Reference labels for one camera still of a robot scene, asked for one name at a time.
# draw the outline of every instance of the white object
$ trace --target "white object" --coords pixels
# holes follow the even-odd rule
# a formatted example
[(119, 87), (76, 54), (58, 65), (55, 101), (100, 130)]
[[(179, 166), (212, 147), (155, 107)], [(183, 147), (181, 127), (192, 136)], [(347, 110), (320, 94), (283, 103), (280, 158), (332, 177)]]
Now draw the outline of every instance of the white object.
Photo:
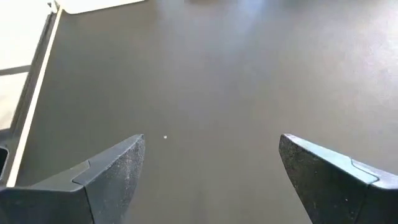
[(141, 1), (145, 0), (57, 0), (56, 2), (67, 13), (78, 14)]

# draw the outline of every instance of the floor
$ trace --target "floor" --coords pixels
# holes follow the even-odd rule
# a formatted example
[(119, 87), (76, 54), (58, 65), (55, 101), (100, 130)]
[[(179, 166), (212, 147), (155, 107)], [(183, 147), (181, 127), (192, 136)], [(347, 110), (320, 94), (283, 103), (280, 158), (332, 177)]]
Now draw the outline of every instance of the floor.
[(280, 134), (398, 174), (397, 11), (390, 0), (150, 0), (65, 13), (18, 184), (143, 133), (126, 223), (310, 223)]
[(0, 2), (0, 131), (10, 128), (49, 12), (45, 1)]

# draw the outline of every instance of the gray table surface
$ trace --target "gray table surface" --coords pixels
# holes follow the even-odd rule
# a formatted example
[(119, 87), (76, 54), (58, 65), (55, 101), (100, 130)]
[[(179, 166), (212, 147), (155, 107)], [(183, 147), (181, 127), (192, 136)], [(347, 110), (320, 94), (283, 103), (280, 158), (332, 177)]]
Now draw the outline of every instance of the gray table surface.
[(143, 133), (126, 223), (310, 223), (280, 134), (398, 174), (397, 11), (388, 0), (150, 0), (64, 13), (18, 184)]

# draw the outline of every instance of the dark gray tabletop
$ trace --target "dark gray tabletop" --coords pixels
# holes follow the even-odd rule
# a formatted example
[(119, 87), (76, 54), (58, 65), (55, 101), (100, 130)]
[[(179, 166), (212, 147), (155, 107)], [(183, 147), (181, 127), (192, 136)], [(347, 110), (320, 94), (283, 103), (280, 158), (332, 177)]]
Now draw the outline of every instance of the dark gray tabletop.
[(397, 10), (150, 0), (63, 13), (18, 184), (142, 133), (126, 223), (309, 223), (280, 134), (398, 173)]

